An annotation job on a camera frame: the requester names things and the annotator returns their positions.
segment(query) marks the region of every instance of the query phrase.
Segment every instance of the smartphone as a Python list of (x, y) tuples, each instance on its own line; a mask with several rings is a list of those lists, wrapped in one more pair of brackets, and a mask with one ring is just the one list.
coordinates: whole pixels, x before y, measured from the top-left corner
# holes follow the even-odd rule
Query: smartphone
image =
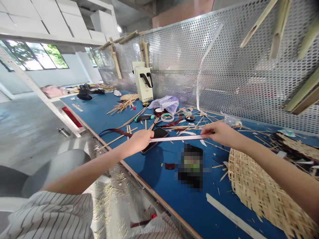
[[(164, 138), (168, 136), (168, 132), (161, 127), (158, 127), (157, 129), (154, 130), (154, 138)], [(153, 148), (155, 145), (157, 145), (160, 142), (154, 142), (154, 143), (149, 143), (149, 145), (141, 151), (141, 154), (144, 155), (146, 154), (151, 148)]]

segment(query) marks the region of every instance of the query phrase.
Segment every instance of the right hand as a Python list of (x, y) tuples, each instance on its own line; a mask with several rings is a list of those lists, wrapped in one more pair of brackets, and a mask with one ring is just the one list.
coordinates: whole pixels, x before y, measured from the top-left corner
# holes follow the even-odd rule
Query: right hand
[(215, 122), (205, 126), (200, 133), (203, 138), (210, 138), (215, 142), (236, 150), (242, 150), (247, 137), (237, 132), (224, 122)]

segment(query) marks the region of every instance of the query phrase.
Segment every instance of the pegboard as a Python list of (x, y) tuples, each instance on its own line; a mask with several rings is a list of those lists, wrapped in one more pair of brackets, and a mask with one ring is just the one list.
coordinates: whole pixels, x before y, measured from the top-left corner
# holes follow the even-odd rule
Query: pegboard
[(173, 95), (196, 106), (201, 59), (221, 23), (220, 35), (199, 77), (200, 107), (308, 133), (319, 133), (319, 106), (296, 116), (283, 106), (319, 67), (319, 37), (297, 60), (303, 37), (319, 10), (316, 0), (292, 0), (277, 59), (269, 60), (278, 3), (244, 48), (240, 44), (269, 1), (254, 1), (153, 29), (124, 45), (115, 44), (123, 79), (117, 78), (108, 48), (94, 49), (104, 81), (137, 92), (132, 61), (141, 61), (138, 42), (149, 43), (154, 97)]

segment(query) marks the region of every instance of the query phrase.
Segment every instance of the window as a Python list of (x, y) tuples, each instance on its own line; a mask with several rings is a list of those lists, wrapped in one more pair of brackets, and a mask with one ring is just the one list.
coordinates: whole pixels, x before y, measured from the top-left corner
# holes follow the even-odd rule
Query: window
[(87, 54), (88, 54), (89, 57), (90, 57), (90, 60), (91, 60), (91, 63), (92, 63), (92, 65), (93, 65), (93, 67), (97, 67), (97, 64), (96, 64), (96, 62), (95, 62), (95, 59), (94, 59), (94, 56), (93, 56), (93, 53), (92, 53), (91, 49), (92, 49), (92, 48), (90, 48), (90, 47), (86, 47), (86, 48), (85, 48)]
[[(53, 44), (6, 40), (0, 41), (0, 45), (23, 70), (68, 68), (59, 50)], [(13, 71), (3, 59), (0, 60), (8, 71)]]

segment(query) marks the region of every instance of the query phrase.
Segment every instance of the chair backrest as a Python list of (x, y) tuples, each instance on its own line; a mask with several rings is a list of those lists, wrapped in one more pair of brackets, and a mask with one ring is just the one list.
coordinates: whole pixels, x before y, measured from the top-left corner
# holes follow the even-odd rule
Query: chair backrest
[(21, 192), (28, 177), (18, 170), (0, 166), (0, 197), (23, 197)]
[(57, 155), (26, 180), (22, 195), (28, 198), (31, 197), (44, 185), (53, 182), (90, 160), (90, 156), (82, 149), (72, 149)]

